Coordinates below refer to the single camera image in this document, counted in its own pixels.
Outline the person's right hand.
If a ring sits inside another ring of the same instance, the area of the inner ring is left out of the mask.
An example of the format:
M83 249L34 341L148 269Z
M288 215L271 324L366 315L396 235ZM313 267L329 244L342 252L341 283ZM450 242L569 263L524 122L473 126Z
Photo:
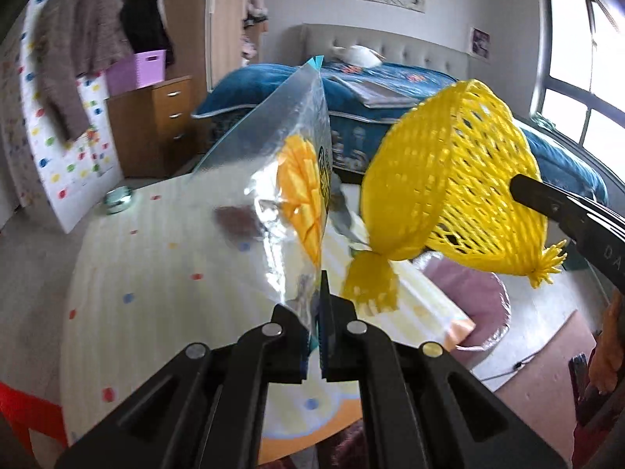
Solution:
M594 354L588 369L589 382L601 394L609 394L618 384L618 373L624 359L624 351L619 337L619 315L622 294L616 290L612 294L609 307L604 312L602 332L598 336Z

